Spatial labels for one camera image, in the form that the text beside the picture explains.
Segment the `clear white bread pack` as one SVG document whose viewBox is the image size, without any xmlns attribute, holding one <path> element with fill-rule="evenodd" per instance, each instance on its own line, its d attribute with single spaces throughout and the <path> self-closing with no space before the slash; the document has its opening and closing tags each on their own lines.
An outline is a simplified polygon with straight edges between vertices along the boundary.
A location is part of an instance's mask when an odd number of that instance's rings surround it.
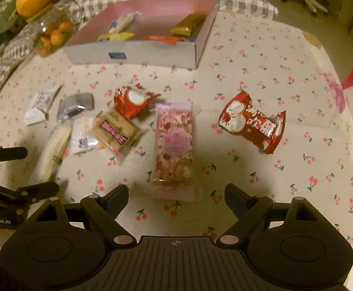
<svg viewBox="0 0 353 291">
<path fill-rule="evenodd" d="M 49 181 L 55 174 L 69 139 L 72 125 L 63 123 L 54 128 L 36 164 L 33 177 L 38 183 Z"/>
</svg>

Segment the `white triangular snack pack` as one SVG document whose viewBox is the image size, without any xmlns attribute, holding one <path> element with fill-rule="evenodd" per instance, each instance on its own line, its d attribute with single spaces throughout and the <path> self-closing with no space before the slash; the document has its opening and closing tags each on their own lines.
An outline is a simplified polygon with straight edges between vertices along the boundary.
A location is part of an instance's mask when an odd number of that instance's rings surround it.
<svg viewBox="0 0 353 291">
<path fill-rule="evenodd" d="M 25 125 L 34 125 L 47 120 L 50 107 L 60 89 L 61 85 L 41 90 L 32 98 L 23 119 Z"/>
</svg>

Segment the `white lotus chip pack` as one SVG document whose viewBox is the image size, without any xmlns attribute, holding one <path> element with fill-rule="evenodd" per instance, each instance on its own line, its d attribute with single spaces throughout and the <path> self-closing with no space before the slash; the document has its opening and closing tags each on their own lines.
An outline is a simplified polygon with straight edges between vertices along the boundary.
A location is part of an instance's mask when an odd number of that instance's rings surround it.
<svg viewBox="0 0 353 291">
<path fill-rule="evenodd" d="M 93 134 L 94 120 L 93 117 L 83 116 L 74 121 L 71 132 L 71 154 L 80 154 L 101 148 L 100 142 Z"/>
</svg>

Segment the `pink nougat snack pack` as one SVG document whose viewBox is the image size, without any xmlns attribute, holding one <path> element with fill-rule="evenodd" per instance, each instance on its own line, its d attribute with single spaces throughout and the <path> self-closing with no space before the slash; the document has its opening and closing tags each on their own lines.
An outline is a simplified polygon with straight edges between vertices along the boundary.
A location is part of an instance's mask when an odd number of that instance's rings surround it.
<svg viewBox="0 0 353 291">
<path fill-rule="evenodd" d="M 156 105 L 151 195 L 194 201 L 194 113 L 190 102 Z"/>
</svg>

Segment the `brown biscuit pack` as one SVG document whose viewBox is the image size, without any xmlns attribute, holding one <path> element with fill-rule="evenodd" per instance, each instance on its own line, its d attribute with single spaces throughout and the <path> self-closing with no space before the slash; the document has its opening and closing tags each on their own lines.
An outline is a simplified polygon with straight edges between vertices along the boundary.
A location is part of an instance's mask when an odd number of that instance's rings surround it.
<svg viewBox="0 0 353 291">
<path fill-rule="evenodd" d="M 141 135 L 139 128 L 114 109 L 94 120 L 92 132 L 94 137 L 108 146 L 116 156 L 125 156 Z"/>
</svg>

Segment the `silver grey snack pack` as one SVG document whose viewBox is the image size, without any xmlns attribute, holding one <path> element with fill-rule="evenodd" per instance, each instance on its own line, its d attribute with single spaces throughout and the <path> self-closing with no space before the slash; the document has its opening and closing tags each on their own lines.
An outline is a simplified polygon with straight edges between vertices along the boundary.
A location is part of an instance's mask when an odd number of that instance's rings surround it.
<svg viewBox="0 0 353 291">
<path fill-rule="evenodd" d="M 59 102 L 57 120 L 65 122 L 84 110 L 94 109 L 94 96 L 91 93 L 70 95 Z"/>
</svg>

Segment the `large red candy pack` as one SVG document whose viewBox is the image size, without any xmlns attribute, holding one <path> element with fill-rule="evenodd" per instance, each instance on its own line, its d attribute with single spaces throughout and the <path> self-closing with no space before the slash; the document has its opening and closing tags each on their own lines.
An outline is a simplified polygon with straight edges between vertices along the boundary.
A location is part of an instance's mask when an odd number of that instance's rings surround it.
<svg viewBox="0 0 353 291">
<path fill-rule="evenodd" d="M 282 140 L 286 126 L 286 111 L 267 116 L 253 105 L 249 94 L 241 91 L 224 107 L 219 126 L 232 135 L 240 135 L 264 154 L 273 154 Z"/>
</svg>

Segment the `small red candy pack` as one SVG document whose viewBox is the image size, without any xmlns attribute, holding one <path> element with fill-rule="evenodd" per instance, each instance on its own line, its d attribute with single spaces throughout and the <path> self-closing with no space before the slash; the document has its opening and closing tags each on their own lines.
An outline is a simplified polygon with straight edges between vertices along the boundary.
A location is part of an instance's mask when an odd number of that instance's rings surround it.
<svg viewBox="0 0 353 291">
<path fill-rule="evenodd" d="M 129 120 L 136 117 L 159 96 L 161 96 L 160 93 L 154 93 L 142 87 L 124 85 L 114 92 L 114 109 Z"/>
</svg>

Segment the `yellow snack pack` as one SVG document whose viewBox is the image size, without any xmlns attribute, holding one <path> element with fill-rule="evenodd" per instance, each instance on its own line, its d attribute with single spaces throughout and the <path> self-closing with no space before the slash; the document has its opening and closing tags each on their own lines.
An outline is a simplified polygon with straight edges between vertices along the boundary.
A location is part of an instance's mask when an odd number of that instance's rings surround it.
<svg viewBox="0 0 353 291">
<path fill-rule="evenodd" d="M 97 42 L 126 41 L 126 40 L 130 40 L 134 36 L 135 34 L 130 32 L 106 33 L 106 34 L 100 35 L 96 41 Z"/>
</svg>

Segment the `blue white bread pack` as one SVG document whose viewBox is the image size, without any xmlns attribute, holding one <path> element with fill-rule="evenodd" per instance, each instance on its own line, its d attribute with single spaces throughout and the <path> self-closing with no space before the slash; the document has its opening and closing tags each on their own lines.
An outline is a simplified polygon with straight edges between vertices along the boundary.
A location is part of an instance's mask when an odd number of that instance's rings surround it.
<svg viewBox="0 0 353 291">
<path fill-rule="evenodd" d="M 108 32 L 109 33 L 120 33 L 129 25 L 131 25 L 134 20 L 136 20 L 139 16 L 139 12 L 135 11 L 132 13 L 127 13 L 125 15 L 121 15 L 120 17 L 114 19 L 112 23 L 109 25 Z"/>
</svg>

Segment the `orange red snack pack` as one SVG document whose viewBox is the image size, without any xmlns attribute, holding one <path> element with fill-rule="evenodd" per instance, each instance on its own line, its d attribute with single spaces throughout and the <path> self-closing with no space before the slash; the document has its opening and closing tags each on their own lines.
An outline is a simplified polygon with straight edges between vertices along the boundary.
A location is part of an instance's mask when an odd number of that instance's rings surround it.
<svg viewBox="0 0 353 291">
<path fill-rule="evenodd" d="M 171 36 L 146 36 L 143 38 L 146 41 L 158 41 L 163 43 L 168 43 L 171 45 L 175 45 L 178 42 L 185 42 L 184 38 L 171 37 Z"/>
</svg>

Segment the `gold snack bar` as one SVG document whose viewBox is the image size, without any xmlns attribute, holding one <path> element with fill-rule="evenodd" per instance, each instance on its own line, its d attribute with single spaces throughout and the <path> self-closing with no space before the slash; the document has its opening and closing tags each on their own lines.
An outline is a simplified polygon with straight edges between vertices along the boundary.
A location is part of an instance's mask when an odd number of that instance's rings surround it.
<svg viewBox="0 0 353 291">
<path fill-rule="evenodd" d="M 191 13 L 170 29 L 170 34 L 175 36 L 190 36 L 202 22 L 205 21 L 205 13 Z"/>
</svg>

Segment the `cherry print tablecloth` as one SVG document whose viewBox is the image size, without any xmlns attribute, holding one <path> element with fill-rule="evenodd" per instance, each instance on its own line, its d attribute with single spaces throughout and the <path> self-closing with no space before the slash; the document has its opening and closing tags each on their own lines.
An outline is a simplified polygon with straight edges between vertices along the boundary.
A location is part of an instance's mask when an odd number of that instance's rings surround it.
<svg viewBox="0 0 353 291">
<path fill-rule="evenodd" d="M 124 183 L 130 201 L 118 222 L 134 236 L 216 238 L 235 222 L 224 203 L 224 187 L 233 183 L 277 202 L 307 198 L 353 247 L 353 122 L 335 103 L 339 80 L 331 66 L 314 57 L 301 30 L 253 16 L 217 13 L 196 70 L 109 58 L 74 65 L 64 50 L 24 61 L 0 92 L 0 146 L 25 146 L 29 154 L 24 160 L 0 162 L 0 185 L 18 188 L 29 182 L 57 125 L 58 99 L 91 93 L 94 112 L 105 112 L 123 85 L 140 85 L 168 103 L 190 102 L 198 109 L 194 165 L 200 200 L 150 196 L 156 124 L 151 112 L 134 119 L 144 134 L 124 158 L 108 148 L 64 155 L 56 178 L 62 199 L 77 202 Z M 58 99 L 48 120 L 25 125 L 35 94 L 55 87 Z M 240 91 L 268 116 L 286 111 L 285 133 L 272 155 L 219 127 L 221 111 Z M 346 285 L 353 290 L 353 269 Z"/>
</svg>

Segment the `green white patterned pillow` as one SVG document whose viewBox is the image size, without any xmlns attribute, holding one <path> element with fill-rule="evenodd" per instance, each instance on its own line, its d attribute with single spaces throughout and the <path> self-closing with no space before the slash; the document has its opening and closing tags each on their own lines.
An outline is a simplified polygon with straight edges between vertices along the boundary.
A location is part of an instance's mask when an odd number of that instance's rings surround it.
<svg viewBox="0 0 353 291">
<path fill-rule="evenodd" d="M 19 32 L 26 25 L 26 20 L 16 11 L 16 0 L 0 2 L 0 34 L 6 31 Z"/>
</svg>

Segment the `glass jar with kumquats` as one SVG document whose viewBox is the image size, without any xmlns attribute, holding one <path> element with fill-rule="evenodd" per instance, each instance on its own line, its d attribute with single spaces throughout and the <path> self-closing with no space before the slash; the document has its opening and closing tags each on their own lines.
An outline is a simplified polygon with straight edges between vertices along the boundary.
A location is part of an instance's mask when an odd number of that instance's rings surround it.
<svg viewBox="0 0 353 291">
<path fill-rule="evenodd" d="M 73 0 L 63 4 L 49 3 L 41 11 L 27 19 L 31 26 L 34 48 L 41 57 L 47 57 L 61 49 L 75 34 L 83 11 Z"/>
</svg>

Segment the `pink silver shallow box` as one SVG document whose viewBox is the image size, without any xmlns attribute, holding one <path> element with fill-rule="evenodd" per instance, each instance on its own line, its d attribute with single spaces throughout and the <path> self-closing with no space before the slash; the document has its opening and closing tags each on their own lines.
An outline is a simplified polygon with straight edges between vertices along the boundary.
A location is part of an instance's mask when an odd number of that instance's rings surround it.
<svg viewBox="0 0 353 291">
<path fill-rule="evenodd" d="M 118 17 L 136 13 L 126 41 L 98 41 Z M 170 30 L 191 14 L 205 19 L 182 41 L 167 43 Z M 63 50 L 74 65 L 135 64 L 196 69 L 216 15 L 215 0 L 131 0 L 113 3 L 87 22 Z"/>
</svg>

